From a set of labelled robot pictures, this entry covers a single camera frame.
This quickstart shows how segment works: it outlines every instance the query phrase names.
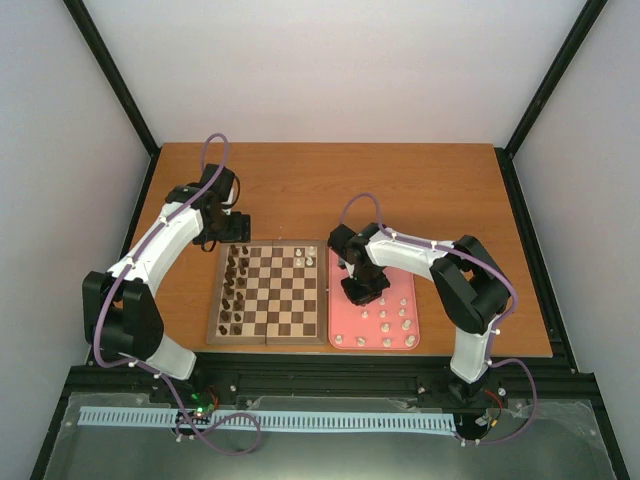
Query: robotic arm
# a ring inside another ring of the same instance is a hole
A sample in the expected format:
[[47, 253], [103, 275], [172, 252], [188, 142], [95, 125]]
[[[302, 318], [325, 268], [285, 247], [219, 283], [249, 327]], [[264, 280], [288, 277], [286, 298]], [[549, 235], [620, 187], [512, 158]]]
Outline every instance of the robotic arm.
[[154, 297], [165, 274], [189, 242], [200, 245], [204, 251], [212, 251], [218, 241], [250, 240], [249, 215], [230, 211], [235, 203], [232, 199], [237, 198], [233, 184], [239, 185], [239, 180], [227, 168], [221, 170], [206, 192], [183, 208], [209, 183], [217, 168], [218, 165], [209, 164], [198, 183], [174, 188], [167, 195], [160, 216], [136, 246], [107, 273], [91, 272], [84, 279], [82, 296], [87, 342], [93, 341], [108, 292], [116, 278], [124, 273], [104, 318], [101, 346], [125, 357], [141, 359], [174, 378], [189, 378], [195, 354], [164, 333]]
[[[492, 327], [506, 308], [509, 291], [483, 268], [436, 249], [436, 242], [398, 235], [389, 228], [386, 231], [383, 233], [372, 223], [358, 234], [344, 224], [331, 232], [329, 248], [349, 272], [342, 281], [345, 294], [356, 305], [380, 297], [390, 286], [385, 267], [400, 268], [431, 280], [456, 327], [451, 370], [467, 384], [478, 382], [487, 370]], [[471, 255], [500, 272], [474, 237], [464, 236], [457, 242], [439, 241], [437, 245]], [[465, 277], [466, 272], [471, 272], [470, 279]]]

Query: white wall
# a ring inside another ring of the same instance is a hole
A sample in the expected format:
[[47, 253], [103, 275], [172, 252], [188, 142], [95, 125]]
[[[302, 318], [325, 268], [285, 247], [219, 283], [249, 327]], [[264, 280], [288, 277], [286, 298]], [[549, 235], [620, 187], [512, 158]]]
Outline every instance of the white wall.
[[609, 2], [516, 156], [581, 370], [640, 478], [639, 2]]
[[148, 163], [62, 1], [0, 16], [0, 478], [28, 478], [70, 365], [81, 282], [117, 259]]
[[88, 0], [158, 141], [505, 145], [584, 0]]

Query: wooden table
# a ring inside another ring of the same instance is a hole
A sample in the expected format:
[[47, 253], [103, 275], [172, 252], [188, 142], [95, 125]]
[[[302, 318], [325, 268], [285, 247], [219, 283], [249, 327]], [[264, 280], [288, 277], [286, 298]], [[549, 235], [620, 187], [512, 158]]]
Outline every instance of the wooden table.
[[[165, 144], [135, 241], [176, 185], [198, 181], [201, 145]], [[218, 163], [221, 144], [207, 161]], [[251, 214], [252, 239], [326, 239], [354, 195], [379, 198], [385, 223], [410, 235], [457, 240], [477, 237], [513, 282], [519, 310], [502, 327], [494, 354], [551, 356], [551, 347], [492, 145], [234, 143], [228, 167], [242, 182], [236, 210]], [[374, 221], [368, 199], [350, 209], [359, 231]], [[217, 251], [188, 246], [169, 270], [156, 301], [166, 332], [197, 351], [345, 353], [321, 346], [211, 346], [205, 343]], [[450, 355], [454, 327], [434, 285], [416, 277], [421, 341], [407, 353]]]

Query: chessboard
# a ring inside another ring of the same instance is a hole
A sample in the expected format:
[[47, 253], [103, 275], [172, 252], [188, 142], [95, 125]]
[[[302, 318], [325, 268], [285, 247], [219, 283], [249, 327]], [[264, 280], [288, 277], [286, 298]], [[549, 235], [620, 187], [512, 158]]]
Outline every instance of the chessboard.
[[326, 343], [326, 279], [326, 243], [322, 241], [222, 245], [207, 343]]

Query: black metal frame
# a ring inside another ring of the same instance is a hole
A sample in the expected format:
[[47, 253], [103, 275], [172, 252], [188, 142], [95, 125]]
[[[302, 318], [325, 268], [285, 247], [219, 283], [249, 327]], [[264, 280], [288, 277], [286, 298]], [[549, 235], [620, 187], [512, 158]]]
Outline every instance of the black metal frame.
[[[64, 3], [150, 156], [149, 168], [123, 245], [124, 255], [131, 246], [160, 148], [136, 107], [83, 1], [64, 0]], [[606, 0], [586, 1], [509, 143], [505, 148], [496, 148], [495, 152], [553, 352], [552, 358], [526, 359], [536, 379], [538, 395], [543, 399], [591, 401], [614, 471], [619, 479], [628, 479], [596, 379], [592, 374], [577, 372], [571, 345], [513, 164], [518, 149], [605, 4]], [[414, 399], [419, 406], [438, 407], [452, 413], [480, 411], [484, 408], [483, 405], [461, 407], [448, 397], [438, 396], [431, 389], [435, 379], [442, 376], [448, 362], [447, 357], [200, 353], [197, 376], [201, 380], [204, 377], [203, 381], [217, 386], [222, 403], [238, 407], [245, 405], [247, 399], [262, 395], [379, 396]], [[530, 395], [528, 379], [517, 366], [492, 371], [490, 381], [503, 386], [512, 398], [526, 398]], [[426, 392], [418, 393], [420, 387], [425, 387]], [[193, 385], [180, 383], [178, 389], [187, 394], [192, 391]], [[102, 370], [93, 366], [93, 359], [90, 357], [86, 366], [73, 367], [69, 373], [32, 479], [44, 476], [69, 395], [73, 392], [98, 391], [146, 392], [152, 400], [173, 402], [164, 384], [154, 380], [151, 375], [129, 368]]]

